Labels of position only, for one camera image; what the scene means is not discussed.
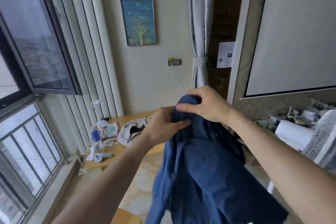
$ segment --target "person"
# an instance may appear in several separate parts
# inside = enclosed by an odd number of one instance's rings
[[[336,180],[331,175],[258,127],[211,87],[193,89],[187,94],[200,96],[202,103],[178,104],[176,109],[221,122],[236,131],[304,223],[336,223]],[[173,109],[161,107],[154,112],[142,134],[86,192],[65,207],[53,224],[109,224],[146,153],[190,124],[190,120],[171,123]]]

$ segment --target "curtain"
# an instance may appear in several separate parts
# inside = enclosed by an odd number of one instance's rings
[[[213,15],[213,0],[188,0],[191,41],[194,50],[194,88],[208,84],[207,53]]]

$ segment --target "curtain tieback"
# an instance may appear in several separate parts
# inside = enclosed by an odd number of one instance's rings
[[[195,58],[195,66],[205,66],[207,64],[207,57]]]

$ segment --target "blue painting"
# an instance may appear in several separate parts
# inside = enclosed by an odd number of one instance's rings
[[[156,44],[153,0],[121,0],[128,46]]]

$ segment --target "person's right hand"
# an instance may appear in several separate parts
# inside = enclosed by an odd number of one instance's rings
[[[202,103],[199,105],[177,104],[178,111],[196,113],[209,121],[226,123],[233,107],[213,88],[203,86],[189,90],[187,94],[200,96]]]

